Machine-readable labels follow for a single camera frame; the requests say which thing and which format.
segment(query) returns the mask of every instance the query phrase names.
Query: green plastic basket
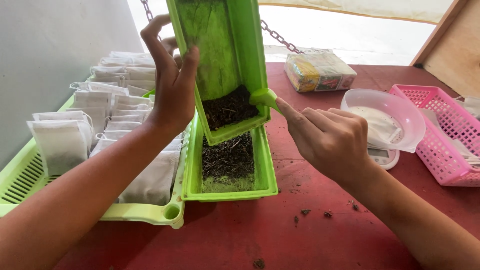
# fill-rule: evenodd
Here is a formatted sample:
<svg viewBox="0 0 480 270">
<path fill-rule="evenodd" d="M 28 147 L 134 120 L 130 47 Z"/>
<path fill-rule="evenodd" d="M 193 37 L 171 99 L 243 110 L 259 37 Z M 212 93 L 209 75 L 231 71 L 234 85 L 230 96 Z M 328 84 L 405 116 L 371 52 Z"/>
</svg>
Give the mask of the green plastic basket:
<svg viewBox="0 0 480 270">
<path fill-rule="evenodd" d="M 185 172 L 182 186 L 183 200 L 202 202 L 234 201 L 259 199 L 278 194 L 275 170 L 273 168 L 270 147 L 264 126 L 250 131 L 252 135 L 253 157 L 255 162 L 254 186 L 252 191 L 202 193 L 202 150 L 204 132 L 199 124 L 199 117 L 192 120 L 192 132 L 187 145 Z"/>
<path fill-rule="evenodd" d="M 208 144 L 215 145 L 270 121 L 259 115 L 210 131 L 202 100 L 221 98 L 244 84 L 250 92 L 268 88 L 257 0 L 167 0 L 180 53 L 196 45 L 200 63 L 195 104 Z"/>
<path fill-rule="evenodd" d="M 64 111 L 73 104 L 73 96 L 60 108 Z M 184 141 L 191 137 L 191 124 Z M 181 199 L 185 158 L 188 143 L 182 148 L 170 202 L 165 206 L 149 204 L 113 204 L 100 219 L 102 221 L 144 221 L 153 225 L 170 225 L 178 229 L 183 225 L 185 202 Z M 0 172 L 0 217 L 56 177 L 46 177 L 42 159 L 32 138 Z"/>
</svg>

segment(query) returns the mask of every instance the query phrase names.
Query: red tabletop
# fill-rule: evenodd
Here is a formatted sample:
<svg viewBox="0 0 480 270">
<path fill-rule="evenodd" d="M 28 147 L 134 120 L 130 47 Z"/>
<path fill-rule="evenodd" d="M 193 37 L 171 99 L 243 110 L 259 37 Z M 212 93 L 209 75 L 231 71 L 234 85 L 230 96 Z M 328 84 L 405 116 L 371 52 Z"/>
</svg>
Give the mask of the red tabletop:
<svg viewBox="0 0 480 270">
<path fill-rule="evenodd" d="M 353 88 L 389 90 L 393 84 L 438 86 L 425 70 L 405 66 L 352 65 Z M 298 94 L 283 63 L 267 63 L 268 83 L 294 108 L 339 108 L 344 91 Z M 397 237 L 336 183 L 298 153 L 285 119 L 272 110 L 266 124 L 276 171 L 277 196 L 258 200 L 187 202 L 179 230 L 143 222 L 101 221 L 55 269 L 420 269 Z M 438 185 L 416 154 L 402 152 L 390 173 L 420 197 L 480 237 L 480 189 Z M 301 209 L 311 209 L 308 215 Z M 324 211 L 333 216 L 326 218 Z M 296 226 L 294 217 L 298 216 Z"/>
</svg>

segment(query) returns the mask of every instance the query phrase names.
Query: digital kitchen scale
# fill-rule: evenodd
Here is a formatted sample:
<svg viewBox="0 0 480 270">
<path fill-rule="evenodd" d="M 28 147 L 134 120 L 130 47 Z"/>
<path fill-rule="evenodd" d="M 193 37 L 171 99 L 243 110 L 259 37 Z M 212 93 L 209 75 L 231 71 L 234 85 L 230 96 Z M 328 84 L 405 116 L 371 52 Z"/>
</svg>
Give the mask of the digital kitchen scale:
<svg viewBox="0 0 480 270">
<path fill-rule="evenodd" d="M 368 147 L 367 152 L 370 158 L 385 170 L 393 168 L 400 158 L 400 150 L 398 149 L 378 149 Z"/>
</svg>

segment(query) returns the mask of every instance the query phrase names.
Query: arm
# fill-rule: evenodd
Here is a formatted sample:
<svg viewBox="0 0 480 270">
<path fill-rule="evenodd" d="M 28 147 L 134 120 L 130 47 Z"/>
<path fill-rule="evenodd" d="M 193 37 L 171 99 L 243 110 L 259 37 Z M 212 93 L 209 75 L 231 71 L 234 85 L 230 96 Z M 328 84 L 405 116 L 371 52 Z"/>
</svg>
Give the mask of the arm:
<svg viewBox="0 0 480 270">
<path fill-rule="evenodd" d="M 370 159 L 365 119 L 277 104 L 300 154 L 385 223 L 424 268 L 480 269 L 480 241 Z"/>
<path fill-rule="evenodd" d="M 157 67 L 148 119 L 0 219 L 0 269 L 51 269 L 193 118 L 198 49 L 185 56 L 179 72 L 157 39 L 167 23 L 168 16 L 157 16 L 141 32 Z"/>
</svg>

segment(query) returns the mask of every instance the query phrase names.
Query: white curtain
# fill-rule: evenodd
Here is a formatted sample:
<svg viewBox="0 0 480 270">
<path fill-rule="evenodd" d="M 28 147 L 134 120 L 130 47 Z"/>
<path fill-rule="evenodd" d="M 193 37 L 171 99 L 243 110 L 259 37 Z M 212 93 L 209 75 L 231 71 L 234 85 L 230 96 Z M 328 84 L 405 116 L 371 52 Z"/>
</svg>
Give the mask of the white curtain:
<svg viewBox="0 0 480 270">
<path fill-rule="evenodd" d="M 352 13 L 372 17 L 438 23 L 453 0 L 258 0 L 279 5 Z"/>
</svg>

